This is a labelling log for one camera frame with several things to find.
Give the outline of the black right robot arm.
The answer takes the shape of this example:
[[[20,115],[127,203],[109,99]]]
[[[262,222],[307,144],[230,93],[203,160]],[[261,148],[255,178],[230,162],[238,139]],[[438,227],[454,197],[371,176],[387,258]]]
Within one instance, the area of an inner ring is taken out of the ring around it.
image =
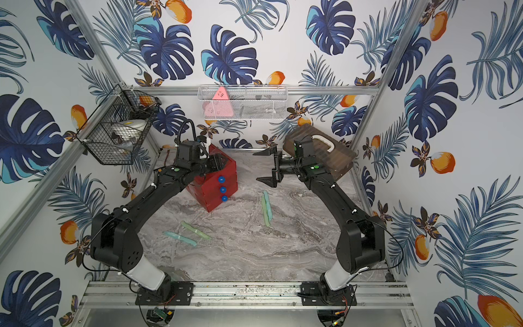
[[[357,275],[385,260],[385,224],[358,207],[337,184],[328,168],[317,159],[313,138],[294,141],[295,155],[284,158],[275,146],[255,156],[271,156],[275,167],[269,177],[257,180],[276,188],[286,175],[294,175],[326,206],[340,228],[336,262],[321,277],[325,289],[335,292],[347,287]]]

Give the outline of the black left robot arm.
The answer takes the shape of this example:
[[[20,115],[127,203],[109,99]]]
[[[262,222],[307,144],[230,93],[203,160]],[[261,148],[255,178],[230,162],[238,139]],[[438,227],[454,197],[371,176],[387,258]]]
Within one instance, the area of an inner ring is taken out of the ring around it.
[[[91,258],[165,301],[170,297],[171,278],[145,257],[138,234],[153,214],[195,178],[219,172],[227,162],[227,156],[210,153],[208,145],[199,140],[181,143],[174,163],[157,169],[154,181],[142,193],[110,214],[100,213],[93,218]]]

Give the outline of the red drawer cabinet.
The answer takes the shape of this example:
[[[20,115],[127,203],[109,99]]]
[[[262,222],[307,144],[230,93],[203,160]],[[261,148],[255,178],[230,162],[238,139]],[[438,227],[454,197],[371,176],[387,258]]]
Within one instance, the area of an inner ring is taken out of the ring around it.
[[[225,168],[219,172],[207,174],[205,177],[196,177],[187,187],[188,192],[208,213],[227,202],[238,191],[236,161],[212,144],[210,154],[224,155],[227,159]]]

